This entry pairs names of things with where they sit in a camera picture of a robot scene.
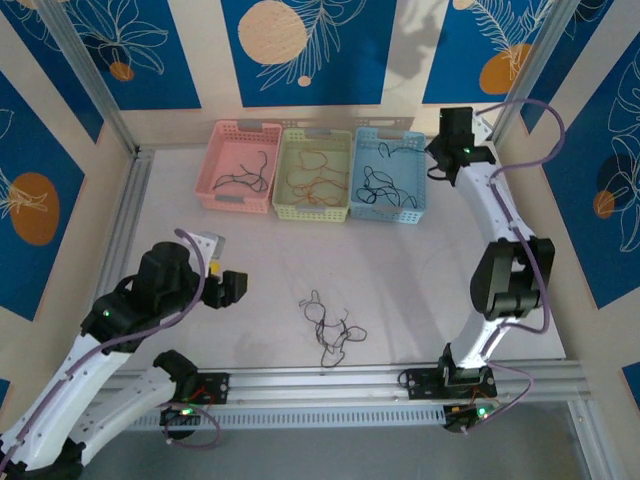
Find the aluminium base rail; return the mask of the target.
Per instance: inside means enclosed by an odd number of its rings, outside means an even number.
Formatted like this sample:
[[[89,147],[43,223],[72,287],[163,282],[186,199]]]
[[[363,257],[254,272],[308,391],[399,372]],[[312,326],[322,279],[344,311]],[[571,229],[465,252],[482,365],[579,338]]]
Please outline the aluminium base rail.
[[[409,368],[430,363],[320,367],[235,368],[230,375],[229,408],[297,408],[313,406],[405,405],[408,392],[398,382]],[[526,392],[525,402],[588,400],[592,397],[577,361],[507,361],[494,370],[497,399],[506,404]]]

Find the blue perforated plastic basket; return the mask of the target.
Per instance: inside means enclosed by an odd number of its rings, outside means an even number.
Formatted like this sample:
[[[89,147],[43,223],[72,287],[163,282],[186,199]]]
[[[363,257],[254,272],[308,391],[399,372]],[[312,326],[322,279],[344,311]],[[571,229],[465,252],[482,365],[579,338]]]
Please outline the blue perforated plastic basket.
[[[353,141],[350,216],[415,225],[426,211],[426,137],[360,127]]]

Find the green perforated plastic basket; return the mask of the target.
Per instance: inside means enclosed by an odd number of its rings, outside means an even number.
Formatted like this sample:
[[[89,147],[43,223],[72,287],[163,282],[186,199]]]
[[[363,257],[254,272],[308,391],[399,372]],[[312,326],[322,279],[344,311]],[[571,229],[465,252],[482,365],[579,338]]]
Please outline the green perforated plastic basket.
[[[352,134],[283,131],[272,205],[281,220],[343,222],[349,211]]]

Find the blue poster with beige circle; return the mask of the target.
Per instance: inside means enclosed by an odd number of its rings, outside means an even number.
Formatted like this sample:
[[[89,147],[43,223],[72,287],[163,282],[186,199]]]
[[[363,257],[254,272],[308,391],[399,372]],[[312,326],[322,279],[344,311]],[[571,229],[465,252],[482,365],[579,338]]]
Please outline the blue poster with beige circle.
[[[221,0],[246,108],[378,105],[397,0]]]

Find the aluminium frame post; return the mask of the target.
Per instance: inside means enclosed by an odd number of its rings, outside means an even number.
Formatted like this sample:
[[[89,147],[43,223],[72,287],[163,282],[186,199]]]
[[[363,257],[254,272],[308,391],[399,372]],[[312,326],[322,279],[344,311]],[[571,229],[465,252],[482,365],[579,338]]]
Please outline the aluminium frame post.
[[[104,121],[111,127],[119,143],[129,154],[135,156],[138,145],[62,4],[57,0],[33,0],[33,2],[49,33],[92,103]]]
[[[530,43],[529,52],[498,112],[490,139],[498,146],[519,118],[523,100],[528,98],[544,66],[557,46],[579,0],[530,0],[519,27],[518,39]]]

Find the black controller board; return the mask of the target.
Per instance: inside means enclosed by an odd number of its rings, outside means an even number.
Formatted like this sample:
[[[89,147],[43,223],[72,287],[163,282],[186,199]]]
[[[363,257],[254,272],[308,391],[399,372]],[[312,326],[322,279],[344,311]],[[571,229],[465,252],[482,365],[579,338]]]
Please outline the black controller board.
[[[191,436],[201,417],[191,407],[167,407],[160,414],[160,427],[164,436],[173,441]]]
[[[470,428],[479,425],[491,413],[489,405],[445,405],[444,429],[451,433],[466,433]]]

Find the aluminium side rail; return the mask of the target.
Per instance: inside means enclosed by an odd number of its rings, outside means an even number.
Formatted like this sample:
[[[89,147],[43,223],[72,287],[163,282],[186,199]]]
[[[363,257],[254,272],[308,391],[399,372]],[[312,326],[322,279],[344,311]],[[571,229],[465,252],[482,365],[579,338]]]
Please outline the aluminium side rail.
[[[131,164],[109,236],[94,300],[109,293],[126,274],[154,157],[154,149],[140,148]]]

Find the blue floral wall poster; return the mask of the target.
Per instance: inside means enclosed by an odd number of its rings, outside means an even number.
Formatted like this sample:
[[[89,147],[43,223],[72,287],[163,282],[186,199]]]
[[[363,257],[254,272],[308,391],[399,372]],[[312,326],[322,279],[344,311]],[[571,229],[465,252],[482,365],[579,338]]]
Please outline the blue floral wall poster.
[[[84,178],[0,72],[0,307],[35,318]]]
[[[104,119],[93,104],[53,35],[36,10],[33,0],[0,0],[5,15],[48,79],[66,102],[94,143]]]
[[[564,89],[563,84],[568,80],[567,89],[572,88],[572,91],[563,92],[558,100],[562,115],[574,115],[573,118],[563,117],[568,126],[577,118],[595,89],[593,87],[589,94],[577,94],[585,83],[578,79],[578,75],[586,68],[586,63],[579,58],[613,3],[614,0],[579,0],[529,94],[531,99],[551,105],[557,101],[558,91]]]
[[[496,103],[517,79],[555,0],[450,0],[425,104]]]
[[[640,41],[574,119],[545,173],[596,306],[640,287]]]
[[[120,109],[201,107],[168,0],[65,0],[62,8]]]

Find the pink perforated plastic basket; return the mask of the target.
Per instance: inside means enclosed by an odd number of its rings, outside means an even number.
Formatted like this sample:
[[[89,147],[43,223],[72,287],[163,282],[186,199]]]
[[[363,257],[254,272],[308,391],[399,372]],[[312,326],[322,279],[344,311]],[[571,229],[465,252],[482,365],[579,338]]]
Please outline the pink perforated plastic basket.
[[[282,132],[277,123],[217,121],[194,187],[202,207],[266,214]]]

